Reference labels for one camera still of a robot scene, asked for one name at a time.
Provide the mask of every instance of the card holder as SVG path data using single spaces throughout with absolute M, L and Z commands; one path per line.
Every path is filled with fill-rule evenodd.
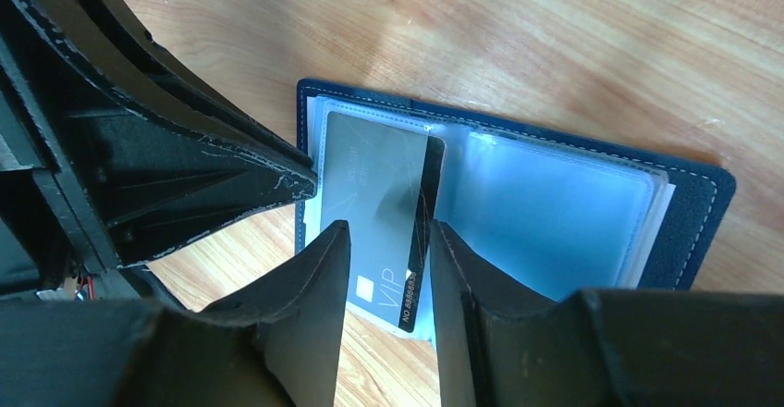
M 349 306 L 422 339 L 432 312 L 415 245 L 428 218 L 552 299 L 585 286 L 688 289 L 735 189 L 716 166 L 320 80 L 298 85 L 298 147 L 319 193 L 298 203 L 297 251 L 347 218 Z M 433 182 L 428 214 L 412 191 Z M 393 308 L 373 308 L 374 293 Z

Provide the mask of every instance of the wallet stitching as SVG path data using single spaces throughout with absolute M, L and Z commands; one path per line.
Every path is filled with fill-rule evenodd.
M 520 134 L 521 136 L 526 136 L 526 137 L 530 137 L 530 138 L 534 138 L 534 139 L 539 139 L 541 141 L 557 143 L 559 145 L 570 146 L 572 148 L 577 148 L 577 149 L 584 150 L 584 151 L 589 151 L 589 152 L 592 152 L 592 153 L 599 153 L 599 154 L 603 154 L 603 155 L 609 155 L 611 157 L 617 157 L 617 158 L 621 158 L 621 159 L 624 159 L 624 160 L 629 160 L 629 161 L 632 161 L 632 162 L 638 162 L 638 163 L 651 165 L 651 166 L 655 166 L 655 167 L 659 167 L 659 168 L 669 169 L 669 170 L 673 170 L 673 171 L 679 171 L 681 173 L 686 173 L 686 174 L 689 174 L 691 176 L 694 176 L 696 178 L 703 178 L 705 180 L 708 180 L 711 183 L 711 185 L 713 186 L 713 196 L 711 196 L 711 202 L 708 205 L 708 209 L 707 209 L 707 212 L 705 213 L 705 216 L 703 217 L 703 222 L 700 225 L 700 229 L 697 230 L 697 235 L 694 237 L 694 242 L 692 243 L 692 247 L 689 249 L 689 253 L 686 256 L 686 261 L 683 263 L 683 266 L 680 268 L 680 272 L 678 274 L 678 278 L 675 279 L 675 285 L 672 286 L 672 289 L 677 288 L 678 284 L 680 284 L 680 280 L 683 278 L 683 273 L 686 271 L 686 267 L 689 265 L 689 262 L 692 260 L 692 256 L 694 255 L 694 249 L 697 247 L 697 243 L 699 242 L 700 237 L 703 234 L 703 231 L 704 231 L 704 228 L 705 228 L 705 224 L 707 223 L 708 217 L 710 217 L 711 213 L 713 212 L 713 207 L 714 207 L 714 204 L 716 203 L 716 197 L 718 195 L 718 185 L 716 184 L 716 182 L 714 180 L 712 180 L 711 178 L 709 178 L 706 175 L 697 174 L 697 173 L 695 173 L 693 171 L 689 171 L 689 170 L 686 170 L 686 169 L 683 169 L 683 168 L 678 168 L 676 166 L 666 166 L 666 165 L 661 165 L 661 164 L 657 164 L 657 163 L 654 163 L 654 162 L 647 162 L 647 161 L 644 161 L 642 159 L 635 159 L 633 157 L 627 157 L 625 155 L 605 153 L 603 151 L 596 150 L 595 148 L 586 148 L 584 146 L 574 145 L 572 143 L 555 141 L 555 140 L 547 139 L 545 137 L 537 136 L 537 135 L 534 135 L 534 134 L 529 134 L 529 133 L 523 132 L 523 131 L 516 131 L 514 129 L 499 127 L 498 125 L 486 124 L 486 123 L 479 122 L 477 120 L 472 120 L 472 119 L 466 118 L 466 117 L 447 116 L 447 115 L 444 115 L 444 114 L 434 113 L 432 111 L 427 111 L 427 110 L 424 110 L 424 109 L 416 109 L 416 108 L 412 108 L 410 106 L 393 104 L 391 102 L 385 102 L 383 100 L 377 100 L 377 99 L 372 99 L 372 98 L 367 98 L 367 97 L 358 97 L 356 95 L 346 94 L 344 92 L 325 90 L 325 89 L 317 88 L 317 87 L 314 87 L 314 86 L 304 86 L 304 87 L 302 87 L 302 91 L 300 91 L 300 108 L 305 105 L 305 103 L 304 103 L 304 95 L 305 95 L 304 94 L 304 90 L 313 90 L 313 91 L 318 91 L 318 92 L 321 92 L 321 93 L 340 95 L 340 96 L 343 96 L 343 97 L 348 97 L 349 99 L 362 100 L 364 102 L 370 102 L 370 103 L 380 104 L 380 105 L 384 105 L 384 106 L 392 106 L 394 108 L 404 109 L 404 110 L 413 111 L 413 112 L 425 113 L 425 114 L 431 115 L 431 116 L 439 116 L 439 117 L 446 118 L 446 119 L 452 119 L 452 120 L 463 121 L 463 122 L 471 122 L 472 124 L 480 125 L 480 126 L 483 126 L 483 127 L 490 127 L 490 128 L 495 128 L 497 130 L 503 130 L 503 131 L 511 131 L 511 132 L 513 132 L 515 134 Z M 305 139 L 305 126 L 306 125 L 300 125 L 300 136 L 301 136 L 301 140 L 303 140 L 303 141 Z

